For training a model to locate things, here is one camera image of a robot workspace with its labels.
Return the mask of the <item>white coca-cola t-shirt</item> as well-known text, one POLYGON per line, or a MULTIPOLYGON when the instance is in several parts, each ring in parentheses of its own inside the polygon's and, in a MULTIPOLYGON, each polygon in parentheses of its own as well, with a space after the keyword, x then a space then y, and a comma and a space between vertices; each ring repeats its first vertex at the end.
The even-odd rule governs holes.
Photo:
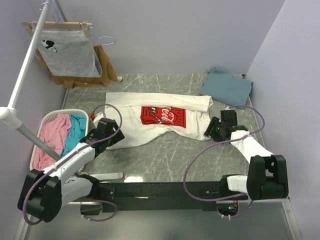
POLYGON ((106 118, 122 123, 121 132, 125 136, 112 149, 145 145, 167 132, 197 141, 208 140, 204 133, 214 103, 210 96, 110 92, 105 102, 101 112, 106 118))

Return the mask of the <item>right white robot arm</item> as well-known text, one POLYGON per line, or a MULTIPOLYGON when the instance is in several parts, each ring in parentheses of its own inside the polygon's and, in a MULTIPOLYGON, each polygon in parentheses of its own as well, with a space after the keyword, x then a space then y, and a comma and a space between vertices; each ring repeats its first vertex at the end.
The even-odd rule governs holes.
POLYGON ((220 112, 220 118, 213 117, 204 132, 206 137, 218 143, 235 147, 249 164, 247 175, 224 175, 219 193, 230 200, 237 192, 246 194, 252 200, 285 199, 289 195, 286 159, 265 149, 256 141, 249 130, 238 124, 233 109, 220 112))

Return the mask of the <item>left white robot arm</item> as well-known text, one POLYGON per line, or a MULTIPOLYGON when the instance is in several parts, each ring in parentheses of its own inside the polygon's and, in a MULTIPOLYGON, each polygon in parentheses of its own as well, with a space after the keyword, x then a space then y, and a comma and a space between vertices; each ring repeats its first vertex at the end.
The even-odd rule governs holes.
POLYGON ((122 125, 114 119, 100 119, 97 128, 83 137, 66 156, 44 170, 33 169, 27 174, 18 200, 18 209, 27 224, 48 223, 62 207, 80 198, 101 202, 97 178, 80 174, 75 180, 68 180, 81 166, 125 138, 122 125))

